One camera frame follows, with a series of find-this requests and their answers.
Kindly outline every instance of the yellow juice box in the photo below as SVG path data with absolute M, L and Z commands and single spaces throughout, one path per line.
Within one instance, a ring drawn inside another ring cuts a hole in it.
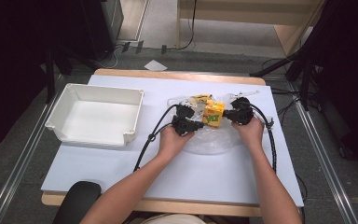
M 222 121 L 224 110 L 225 104 L 207 100 L 202 116 L 202 122 L 208 126 L 218 128 L 220 121 Z

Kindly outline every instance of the gray carpet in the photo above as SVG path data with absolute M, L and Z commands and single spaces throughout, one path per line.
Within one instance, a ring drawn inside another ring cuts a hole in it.
M 261 69 L 261 64 L 268 59 L 244 55 L 177 51 L 169 51 L 167 54 L 161 55 L 157 49 L 144 49 L 140 54 L 135 54 L 134 49 L 125 53 L 118 51 L 117 56 L 117 69 L 144 69 L 148 62 L 156 60 L 167 66 L 170 71 L 231 73 L 232 76 L 242 76 L 245 73 L 258 71 Z M 107 66 L 114 64 L 115 62 L 110 62 L 112 58 L 113 56 L 109 56 L 102 63 Z M 65 77 L 66 81 L 87 83 L 90 75 L 93 74 L 93 70 L 80 63 L 73 62 L 73 65 L 74 72 L 71 76 Z M 283 73 L 284 68 L 274 72 L 274 74 Z M 286 81 L 283 80 L 283 76 L 278 80 L 273 80 L 272 76 L 265 78 L 271 87 L 287 90 L 288 86 Z M 44 90 L 34 99 L 34 102 L 0 144 L 0 188 L 6 182 L 17 158 L 20 156 L 43 110 L 46 97 L 47 93 Z M 274 99 L 277 110 L 279 110 L 290 104 L 292 96 L 274 95 Z M 338 153 L 337 142 L 330 132 L 324 116 L 313 108 L 310 109 L 310 113 L 328 155 L 336 168 L 337 175 L 352 200 L 352 206 L 358 216 L 358 161 L 342 159 Z M 315 156 L 314 149 L 295 107 L 291 107 L 286 113 L 282 128 L 295 171 L 304 180 L 308 190 L 308 198 L 305 201 L 306 223 L 343 223 L 332 191 L 326 182 L 321 165 Z M 51 223 L 58 208 L 45 206 L 41 203 L 42 191 L 40 187 L 59 145 L 60 141 L 54 133 L 44 130 L 27 171 L 11 199 L 2 223 Z M 253 217 L 251 223 L 262 223 L 262 221 L 261 218 Z

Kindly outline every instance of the person's arm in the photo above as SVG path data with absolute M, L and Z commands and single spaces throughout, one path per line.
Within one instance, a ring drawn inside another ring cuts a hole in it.
M 122 223 L 192 136 L 194 133 L 181 137 L 173 127 L 167 127 L 161 132 L 158 155 L 144 167 L 110 187 L 91 207 L 81 223 Z
M 247 125 L 232 123 L 248 147 L 255 173 L 257 195 L 264 223 L 301 223 L 298 208 L 275 175 L 262 147 L 264 125 L 256 118 Z

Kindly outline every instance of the forearm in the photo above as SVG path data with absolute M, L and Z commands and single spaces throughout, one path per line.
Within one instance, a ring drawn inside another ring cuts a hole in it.
M 117 182 L 91 207 L 82 223 L 122 223 L 168 163 L 156 157 Z
M 272 170 L 261 146 L 252 148 L 260 210 L 265 223 L 301 223 L 298 209 Z

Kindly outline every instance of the white tray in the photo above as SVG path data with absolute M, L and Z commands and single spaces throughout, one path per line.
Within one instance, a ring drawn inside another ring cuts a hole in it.
M 67 84 L 45 126 L 63 142 L 123 147 L 135 138 L 143 90 Z

